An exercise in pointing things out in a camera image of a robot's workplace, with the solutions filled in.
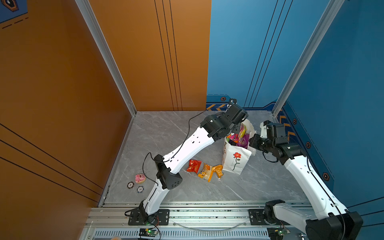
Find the colourful candy bag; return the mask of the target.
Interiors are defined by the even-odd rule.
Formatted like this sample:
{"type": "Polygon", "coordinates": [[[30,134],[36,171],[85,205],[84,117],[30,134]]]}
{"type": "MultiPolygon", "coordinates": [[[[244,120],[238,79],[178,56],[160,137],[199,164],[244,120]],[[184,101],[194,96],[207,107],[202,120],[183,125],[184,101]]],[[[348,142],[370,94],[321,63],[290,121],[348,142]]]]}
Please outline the colourful candy bag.
{"type": "Polygon", "coordinates": [[[247,126],[241,123],[240,131],[238,134],[230,134],[226,137],[226,141],[231,146],[241,147],[244,149],[248,148],[250,134],[247,133],[247,126]]]}

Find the white paper bag with flowers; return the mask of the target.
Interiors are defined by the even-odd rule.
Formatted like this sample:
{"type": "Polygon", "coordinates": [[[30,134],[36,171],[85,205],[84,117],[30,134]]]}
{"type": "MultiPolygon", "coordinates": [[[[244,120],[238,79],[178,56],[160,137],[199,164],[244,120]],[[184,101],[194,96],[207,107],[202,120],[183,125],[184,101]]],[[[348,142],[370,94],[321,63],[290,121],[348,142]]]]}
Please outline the white paper bag with flowers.
{"type": "MultiPolygon", "coordinates": [[[[247,133],[250,134],[250,138],[254,136],[255,129],[249,120],[242,122],[247,126],[247,133]]],[[[224,153],[223,153],[223,170],[240,175],[244,170],[251,156],[256,154],[256,150],[251,148],[248,144],[248,148],[231,146],[225,138],[224,153]]]]}

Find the red snack packet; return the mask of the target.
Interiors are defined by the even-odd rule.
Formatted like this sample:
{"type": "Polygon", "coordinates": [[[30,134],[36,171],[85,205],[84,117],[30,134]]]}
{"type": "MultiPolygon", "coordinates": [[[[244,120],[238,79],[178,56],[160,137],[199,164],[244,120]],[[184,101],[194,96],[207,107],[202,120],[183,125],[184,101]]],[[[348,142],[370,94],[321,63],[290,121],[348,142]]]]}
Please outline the red snack packet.
{"type": "Polygon", "coordinates": [[[187,168],[187,172],[193,172],[193,173],[198,173],[200,166],[202,162],[199,160],[190,160],[189,161],[189,167],[187,168]]]}

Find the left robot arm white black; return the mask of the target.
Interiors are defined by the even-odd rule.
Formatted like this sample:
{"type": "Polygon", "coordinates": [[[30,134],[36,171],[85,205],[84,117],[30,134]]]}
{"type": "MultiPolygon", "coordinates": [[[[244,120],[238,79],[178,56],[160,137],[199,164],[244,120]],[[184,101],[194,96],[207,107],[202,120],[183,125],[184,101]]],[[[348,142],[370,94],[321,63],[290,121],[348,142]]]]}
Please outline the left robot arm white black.
{"type": "Polygon", "coordinates": [[[226,111],[206,116],[180,146],[165,156],[155,156],[158,172],[153,189],[139,205],[141,217],[147,219],[158,212],[168,192],[182,183],[179,171],[192,157],[230,133],[238,133],[248,116],[248,112],[231,99],[226,111]]]}

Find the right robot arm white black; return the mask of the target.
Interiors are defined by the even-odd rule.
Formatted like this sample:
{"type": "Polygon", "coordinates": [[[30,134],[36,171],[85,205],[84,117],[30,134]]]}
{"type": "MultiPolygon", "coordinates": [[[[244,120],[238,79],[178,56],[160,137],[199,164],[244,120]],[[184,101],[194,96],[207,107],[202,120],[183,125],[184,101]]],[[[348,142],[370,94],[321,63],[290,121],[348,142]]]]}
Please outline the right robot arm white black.
{"type": "Polygon", "coordinates": [[[282,200],[269,201],[264,215],[267,223],[286,222],[307,235],[310,240],[355,240],[363,226],[357,212],[350,212],[314,170],[300,145],[283,138],[261,138],[254,135],[250,147],[271,153],[296,179],[311,203],[315,218],[290,207],[282,200]]]}

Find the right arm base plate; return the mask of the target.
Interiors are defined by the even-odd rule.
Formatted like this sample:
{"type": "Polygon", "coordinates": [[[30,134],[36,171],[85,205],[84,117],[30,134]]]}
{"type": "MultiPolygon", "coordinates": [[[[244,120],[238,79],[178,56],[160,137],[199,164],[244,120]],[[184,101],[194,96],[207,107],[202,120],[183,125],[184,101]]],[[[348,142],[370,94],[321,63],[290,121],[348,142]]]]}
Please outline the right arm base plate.
{"type": "Polygon", "coordinates": [[[249,209],[249,219],[252,226],[267,225],[265,212],[262,209],[249,209]]]}

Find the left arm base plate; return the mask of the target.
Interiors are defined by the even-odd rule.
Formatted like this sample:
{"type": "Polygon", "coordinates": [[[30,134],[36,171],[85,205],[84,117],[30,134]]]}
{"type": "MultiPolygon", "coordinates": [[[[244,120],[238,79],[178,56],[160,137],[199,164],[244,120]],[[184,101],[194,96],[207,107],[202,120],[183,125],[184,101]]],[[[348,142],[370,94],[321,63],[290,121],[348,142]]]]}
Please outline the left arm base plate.
{"type": "Polygon", "coordinates": [[[130,226],[167,226],[169,224],[170,210],[160,209],[144,219],[139,209],[132,209],[126,211],[125,216],[128,218],[130,226]]]}

